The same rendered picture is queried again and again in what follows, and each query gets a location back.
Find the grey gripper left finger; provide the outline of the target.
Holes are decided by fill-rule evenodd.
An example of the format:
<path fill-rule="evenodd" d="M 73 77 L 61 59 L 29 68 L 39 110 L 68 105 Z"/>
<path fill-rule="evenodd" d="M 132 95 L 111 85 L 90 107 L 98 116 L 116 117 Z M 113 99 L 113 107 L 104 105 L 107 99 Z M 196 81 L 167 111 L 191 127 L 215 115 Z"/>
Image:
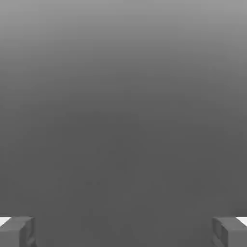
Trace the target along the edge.
<path fill-rule="evenodd" d="M 37 247 L 35 218 L 0 217 L 0 247 Z"/>

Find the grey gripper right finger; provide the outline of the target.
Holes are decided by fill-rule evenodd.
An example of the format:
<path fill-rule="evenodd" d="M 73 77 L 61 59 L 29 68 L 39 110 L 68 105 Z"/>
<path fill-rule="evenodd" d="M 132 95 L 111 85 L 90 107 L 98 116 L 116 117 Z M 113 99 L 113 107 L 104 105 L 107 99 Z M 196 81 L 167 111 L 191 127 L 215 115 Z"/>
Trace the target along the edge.
<path fill-rule="evenodd" d="M 247 217 L 214 217 L 212 247 L 247 247 Z"/>

